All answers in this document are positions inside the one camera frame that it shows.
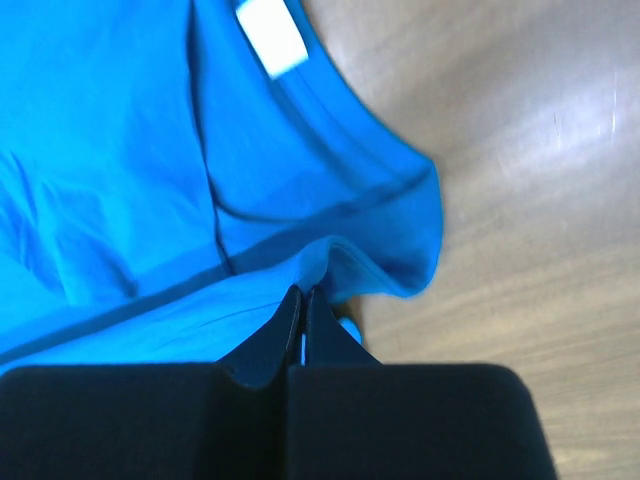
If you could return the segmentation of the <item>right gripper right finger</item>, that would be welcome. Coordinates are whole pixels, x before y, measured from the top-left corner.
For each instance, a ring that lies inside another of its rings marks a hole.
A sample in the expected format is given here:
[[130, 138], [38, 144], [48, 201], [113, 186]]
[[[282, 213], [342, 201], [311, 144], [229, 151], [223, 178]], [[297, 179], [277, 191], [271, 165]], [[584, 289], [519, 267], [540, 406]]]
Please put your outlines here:
[[320, 289], [287, 374], [290, 479], [553, 479], [532, 396], [495, 364], [383, 364]]

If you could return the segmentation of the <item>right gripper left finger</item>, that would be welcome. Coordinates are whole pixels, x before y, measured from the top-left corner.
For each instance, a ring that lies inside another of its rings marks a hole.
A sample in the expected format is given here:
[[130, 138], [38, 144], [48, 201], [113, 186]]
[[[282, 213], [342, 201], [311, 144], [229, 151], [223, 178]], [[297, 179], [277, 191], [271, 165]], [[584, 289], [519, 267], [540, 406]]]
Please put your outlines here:
[[303, 296], [221, 360], [17, 368], [1, 379], [5, 479], [280, 479]]

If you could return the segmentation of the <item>blue t shirt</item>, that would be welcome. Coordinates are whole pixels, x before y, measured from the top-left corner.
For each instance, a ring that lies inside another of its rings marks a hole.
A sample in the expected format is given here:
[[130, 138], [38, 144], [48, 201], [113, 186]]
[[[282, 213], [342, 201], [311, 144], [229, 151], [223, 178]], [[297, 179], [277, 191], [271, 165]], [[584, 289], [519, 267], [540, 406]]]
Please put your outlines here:
[[298, 1], [269, 75], [238, 1], [1, 5], [1, 367], [214, 361], [291, 286], [410, 297], [433, 162], [361, 103]]

